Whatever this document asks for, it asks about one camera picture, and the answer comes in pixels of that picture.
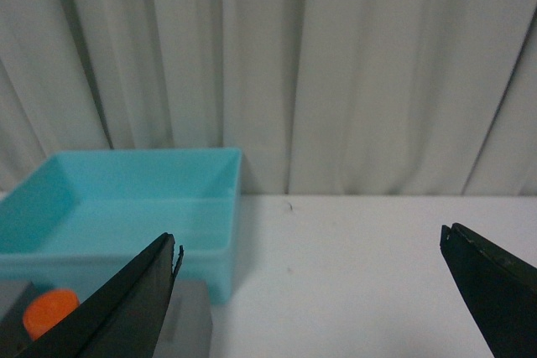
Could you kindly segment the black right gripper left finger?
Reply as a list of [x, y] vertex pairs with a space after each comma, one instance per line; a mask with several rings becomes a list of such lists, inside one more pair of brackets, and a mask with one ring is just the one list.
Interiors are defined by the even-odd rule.
[[151, 357], [184, 248], [163, 233], [19, 357]]

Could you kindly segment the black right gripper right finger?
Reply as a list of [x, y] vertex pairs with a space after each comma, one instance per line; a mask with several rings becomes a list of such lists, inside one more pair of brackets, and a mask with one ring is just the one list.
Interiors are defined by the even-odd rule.
[[460, 223], [441, 255], [495, 357], [536, 356], [536, 268]]

